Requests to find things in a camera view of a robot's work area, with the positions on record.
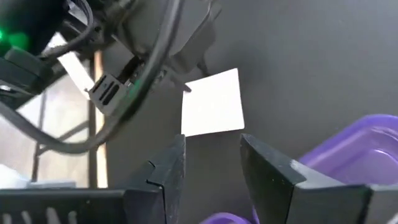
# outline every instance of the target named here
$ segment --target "purple container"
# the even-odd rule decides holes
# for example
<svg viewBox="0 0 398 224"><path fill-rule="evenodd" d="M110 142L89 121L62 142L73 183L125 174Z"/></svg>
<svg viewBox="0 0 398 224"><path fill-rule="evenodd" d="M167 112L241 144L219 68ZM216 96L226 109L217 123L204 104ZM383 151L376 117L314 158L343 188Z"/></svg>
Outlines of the purple container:
<svg viewBox="0 0 398 224"><path fill-rule="evenodd" d="M250 224L249 221L230 213L216 213L200 224Z"/></svg>
<svg viewBox="0 0 398 224"><path fill-rule="evenodd" d="M345 184L397 184L398 117L365 116L299 161Z"/></svg>

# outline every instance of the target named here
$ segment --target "black cable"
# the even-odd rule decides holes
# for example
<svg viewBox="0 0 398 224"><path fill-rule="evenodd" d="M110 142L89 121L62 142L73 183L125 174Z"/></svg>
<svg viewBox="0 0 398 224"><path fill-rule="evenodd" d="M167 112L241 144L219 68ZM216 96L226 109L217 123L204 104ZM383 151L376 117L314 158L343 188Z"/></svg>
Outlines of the black cable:
<svg viewBox="0 0 398 224"><path fill-rule="evenodd" d="M112 134L119 130L120 125L124 124L126 120L137 112L146 98L152 83L169 54L172 42L175 39L182 5L183 0L168 0L168 10L166 10L168 16L165 14L162 19L163 23L160 27L158 38L140 75L139 81L132 86L127 95L121 99L118 108L108 117L107 122L105 122L103 128L95 137L79 143L61 142L37 129L18 112L10 109L2 102L0 102L0 113L23 133L35 139L40 144L52 148L54 151L65 154L81 154L89 150L96 150L98 146L106 142Z"/></svg>
<svg viewBox="0 0 398 224"><path fill-rule="evenodd" d="M63 133L61 136L59 136L57 139L59 141L66 141L68 138L74 136L75 134L79 133L80 131L88 128L90 130L90 122L84 121L80 123L78 126L72 128L71 130ZM42 154L51 151L51 148L48 146L40 148L39 152L37 153L38 156L41 156Z"/></svg>
<svg viewBox="0 0 398 224"><path fill-rule="evenodd" d="M87 18L86 29L79 36L69 41L67 44L46 50L40 55L40 58L45 60L53 60L72 50L76 50L82 45L86 44L86 42L90 38L90 35L95 31L93 11L91 10L91 7L88 4L87 0L73 0L73 2L84 12Z"/></svg>

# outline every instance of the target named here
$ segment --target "white paper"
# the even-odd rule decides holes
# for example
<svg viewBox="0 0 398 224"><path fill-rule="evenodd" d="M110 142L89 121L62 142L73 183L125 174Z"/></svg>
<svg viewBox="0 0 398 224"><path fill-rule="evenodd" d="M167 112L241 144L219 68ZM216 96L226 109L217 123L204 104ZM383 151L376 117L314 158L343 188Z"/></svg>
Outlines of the white paper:
<svg viewBox="0 0 398 224"><path fill-rule="evenodd" d="M66 43L67 41L62 37L62 35L56 33L52 37L50 43L48 44L48 47L56 47L59 45L64 45ZM86 90L92 89L92 87L94 86L94 81L90 78L88 72L80 63L76 54L74 52L69 52L59 57L58 60L60 61L64 69L68 72L70 78L75 83L77 88L81 91L83 96L85 96L85 98L89 100L90 97L88 96Z"/></svg>
<svg viewBox="0 0 398 224"><path fill-rule="evenodd" d="M187 85L192 91L183 94L182 134L196 136L244 128L237 68Z"/></svg>

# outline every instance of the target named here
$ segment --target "green led light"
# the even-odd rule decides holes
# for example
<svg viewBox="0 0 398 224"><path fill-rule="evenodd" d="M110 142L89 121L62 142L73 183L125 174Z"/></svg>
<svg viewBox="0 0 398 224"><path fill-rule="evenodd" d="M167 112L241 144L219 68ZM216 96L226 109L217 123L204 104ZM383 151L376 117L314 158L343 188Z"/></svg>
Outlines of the green led light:
<svg viewBox="0 0 398 224"><path fill-rule="evenodd" d="M4 32L0 30L0 40L3 40L3 38L4 38Z"/></svg>
<svg viewBox="0 0 398 224"><path fill-rule="evenodd" d="M9 35L8 42L11 46L18 47L22 50L27 50L29 47L28 36L21 32Z"/></svg>
<svg viewBox="0 0 398 224"><path fill-rule="evenodd" d="M129 92L129 97L132 98L135 94L136 91L138 90L139 85L141 84L140 80L137 80L133 85L133 88Z"/></svg>

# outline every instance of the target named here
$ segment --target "purple plastic lid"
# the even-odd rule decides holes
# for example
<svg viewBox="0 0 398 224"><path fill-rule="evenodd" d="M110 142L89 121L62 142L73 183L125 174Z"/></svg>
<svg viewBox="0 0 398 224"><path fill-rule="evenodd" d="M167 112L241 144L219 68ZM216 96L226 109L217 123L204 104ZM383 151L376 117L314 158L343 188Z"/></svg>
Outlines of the purple plastic lid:
<svg viewBox="0 0 398 224"><path fill-rule="evenodd" d="M346 184L397 184L398 117L365 116L300 162Z"/></svg>
<svg viewBox="0 0 398 224"><path fill-rule="evenodd" d="M249 221L230 213L216 213L200 224L250 224Z"/></svg>

